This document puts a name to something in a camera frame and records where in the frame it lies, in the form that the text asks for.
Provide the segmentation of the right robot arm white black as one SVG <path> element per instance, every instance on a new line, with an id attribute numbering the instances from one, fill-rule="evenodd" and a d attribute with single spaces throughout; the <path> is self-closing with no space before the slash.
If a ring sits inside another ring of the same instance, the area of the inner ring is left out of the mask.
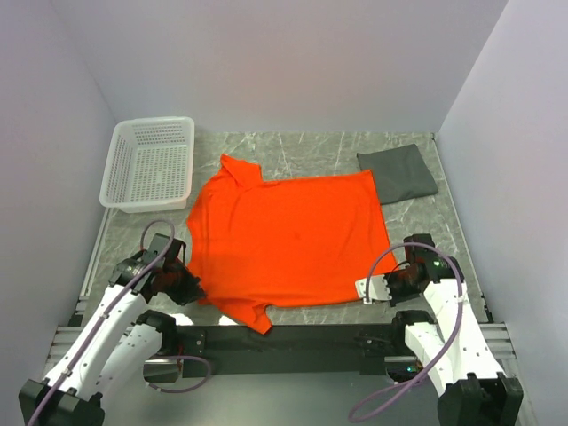
<path id="1" fill-rule="evenodd" d="M 406 237 L 407 266 L 384 276 L 390 303 L 423 296 L 432 310 L 426 319 L 400 313 L 390 346 L 413 352 L 428 368 L 438 393 L 442 425 L 513 425 L 524 392 L 489 349 L 471 308 L 467 284 L 456 259 L 445 258 L 428 234 Z"/>

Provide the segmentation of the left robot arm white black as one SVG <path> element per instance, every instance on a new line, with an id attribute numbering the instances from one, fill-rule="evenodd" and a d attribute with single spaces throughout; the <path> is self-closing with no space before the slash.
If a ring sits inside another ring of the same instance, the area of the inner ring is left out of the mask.
<path id="1" fill-rule="evenodd" d="M 169 314 L 149 309 L 163 293 L 179 305 L 201 298 L 199 278 L 185 268 L 186 244 L 157 233 L 148 248 L 113 270 L 98 308 L 61 360 L 40 381 L 28 380 L 19 393 L 27 425 L 101 425 L 113 393 L 149 359 L 180 369 L 187 360 L 178 324 Z"/>

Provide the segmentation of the orange t shirt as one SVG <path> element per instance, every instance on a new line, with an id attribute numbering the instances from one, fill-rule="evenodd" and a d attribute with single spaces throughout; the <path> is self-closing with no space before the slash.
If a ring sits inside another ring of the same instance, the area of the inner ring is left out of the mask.
<path id="1" fill-rule="evenodd" d="M 268 307 L 353 302 L 358 280 L 397 265 L 368 171 L 266 181 L 222 155 L 187 226 L 206 302 L 261 334 Z"/>

